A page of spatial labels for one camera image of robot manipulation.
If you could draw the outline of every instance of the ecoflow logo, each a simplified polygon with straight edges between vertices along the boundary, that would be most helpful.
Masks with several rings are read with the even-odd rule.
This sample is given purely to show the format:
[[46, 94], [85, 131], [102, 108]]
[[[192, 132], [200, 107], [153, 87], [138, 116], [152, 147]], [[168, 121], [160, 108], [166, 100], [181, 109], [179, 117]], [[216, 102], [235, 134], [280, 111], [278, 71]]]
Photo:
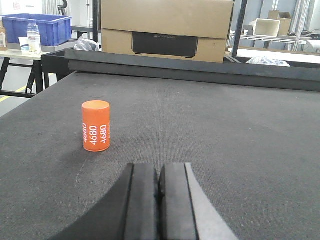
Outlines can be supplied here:
[[163, 34], [154, 34], [154, 38], [160, 38], [160, 39], [177, 39], [177, 36], [173, 35], [163, 35]]

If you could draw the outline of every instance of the cardboard box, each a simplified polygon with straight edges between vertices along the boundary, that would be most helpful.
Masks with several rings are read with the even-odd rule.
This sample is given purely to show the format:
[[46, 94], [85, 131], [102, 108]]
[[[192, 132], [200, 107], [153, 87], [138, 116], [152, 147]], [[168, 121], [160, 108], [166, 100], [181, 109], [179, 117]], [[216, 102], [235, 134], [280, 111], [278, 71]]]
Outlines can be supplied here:
[[222, 63], [233, 0], [102, 0], [102, 51]]
[[[164, 48], [148, 48], [148, 43], [143, 42], [143, 44], [135, 47], [135, 36], [138, 34], [138, 40], [149, 41], [150, 38], [155, 38], [155, 41], [160, 41], [165, 39]], [[153, 33], [147, 38], [141, 38], [143, 35], [139, 36], [140, 32], [131, 32], [131, 31], [121, 31], [121, 30], [102, 30], [102, 51], [105, 53], [111, 54], [125, 54], [125, 55], [141, 55], [146, 57], [155, 57], [155, 58], [167, 58], [167, 59], [180, 59], [180, 60], [192, 60], [192, 61], [202, 61], [202, 62], [214, 62], [222, 63], [225, 56], [226, 50], [226, 39], [214, 39], [207, 37], [195, 37], [196, 45], [195, 48], [177, 48], [172, 47], [175, 45], [175, 41], [179, 41], [180, 36], [176, 35], [164, 35]], [[161, 51], [173, 51], [172, 54], [167, 55], [163, 54]], [[181, 53], [187, 53], [188, 56], [180, 56]]]
[[289, 12], [269, 11], [268, 19], [279, 20], [279, 35], [288, 35], [291, 25], [291, 15]]
[[102, 0], [103, 29], [227, 39], [233, 0]]

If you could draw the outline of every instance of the paper cup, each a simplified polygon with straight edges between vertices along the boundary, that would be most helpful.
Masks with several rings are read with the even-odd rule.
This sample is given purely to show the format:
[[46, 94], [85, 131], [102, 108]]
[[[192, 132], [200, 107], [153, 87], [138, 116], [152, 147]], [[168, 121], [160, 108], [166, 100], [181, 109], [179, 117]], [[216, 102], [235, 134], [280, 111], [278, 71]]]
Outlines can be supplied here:
[[29, 39], [27, 37], [19, 37], [22, 54], [29, 54]]

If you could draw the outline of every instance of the brown bottle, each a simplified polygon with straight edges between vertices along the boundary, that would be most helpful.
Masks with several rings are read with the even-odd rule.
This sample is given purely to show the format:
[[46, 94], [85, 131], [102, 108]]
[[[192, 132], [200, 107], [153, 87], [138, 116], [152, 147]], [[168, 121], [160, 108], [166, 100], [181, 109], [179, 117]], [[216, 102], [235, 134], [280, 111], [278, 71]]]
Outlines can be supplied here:
[[2, 16], [0, 16], [0, 51], [8, 50], [6, 33], [7, 33], [7, 31], [6, 31], [4, 24], [2, 22]]

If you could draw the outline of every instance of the blue plastic crate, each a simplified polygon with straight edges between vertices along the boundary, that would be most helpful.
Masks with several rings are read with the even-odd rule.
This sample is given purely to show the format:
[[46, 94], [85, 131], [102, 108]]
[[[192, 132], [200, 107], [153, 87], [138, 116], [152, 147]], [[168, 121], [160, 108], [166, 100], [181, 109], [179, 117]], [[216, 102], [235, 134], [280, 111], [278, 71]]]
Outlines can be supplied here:
[[58, 46], [71, 39], [71, 17], [44, 14], [10, 14], [2, 16], [8, 43], [18, 44], [20, 37], [27, 36], [28, 24], [36, 22], [42, 46]]

